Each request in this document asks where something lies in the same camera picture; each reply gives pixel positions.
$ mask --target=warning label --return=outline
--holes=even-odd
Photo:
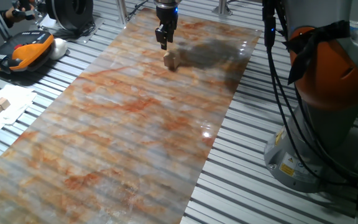
[[[317,175],[319,175],[322,168],[321,166],[309,164],[307,164],[307,166]],[[317,178],[311,175],[309,171],[305,169],[302,162],[289,155],[287,152],[285,153],[284,159],[280,165],[280,170],[300,181],[307,183],[315,183],[317,181]]]

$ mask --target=white cloth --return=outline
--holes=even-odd
[[[13,124],[19,116],[32,104],[37,96],[33,89],[20,86],[6,85],[0,90],[0,98],[3,97],[10,102],[10,106],[0,112],[0,129],[5,124]]]

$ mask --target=black device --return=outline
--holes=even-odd
[[[173,33],[178,25],[178,7],[164,9],[156,8],[157,17],[160,19],[160,26],[155,30],[157,42],[161,43],[161,49],[167,49],[167,42],[173,42]]]
[[[15,35],[0,46],[0,71],[34,71],[48,59],[52,42],[53,35],[40,30]]]
[[[25,17],[26,20],[32,20],[35,18],[34,11],[31,9],[29,0],[13,0],[12,5],[15,8],[12,12],[14,17]]]
[[[75,35],[93,22],[93,0],[45,0],[45,6],[51,19]]]

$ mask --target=marble-pattern mat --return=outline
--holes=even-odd
[[[0,223],[179,223],[260,31],[144,9],[0,157]]]

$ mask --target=aluminum profile table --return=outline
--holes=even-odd
[[[119,12],[112,2],[94,1],[94,16],[102,17],[105,22],[87,44],[69,42],[68,56],[56,62],[48,61],[25,77],[34,83],[27,87],[38,95],[13,126],[0,129],[0,155],[120,33]],[[186,0],[180,4],[179,14],[263,30],[261,3],[245,2],[230,4],[233,15],[219,17],[212,13],[218,0]],[[126,1],[128,11],[137,3]],[[144,6],[154,8],[152,1]],[[283,38],[277,37],[273,57],[280,79],[286,82],[290,59],[282,41]],[[16,84],[0,78],[0,88]],[[284,89],[295,107],[293,86]],[[289,116],[288,108],[284,110]],[[331,195],[304,194],[286,188],[271,176],[265,168],[264,146],[282,125],[262,33],[182,223],[358,223],[355,190],[343,189]]]

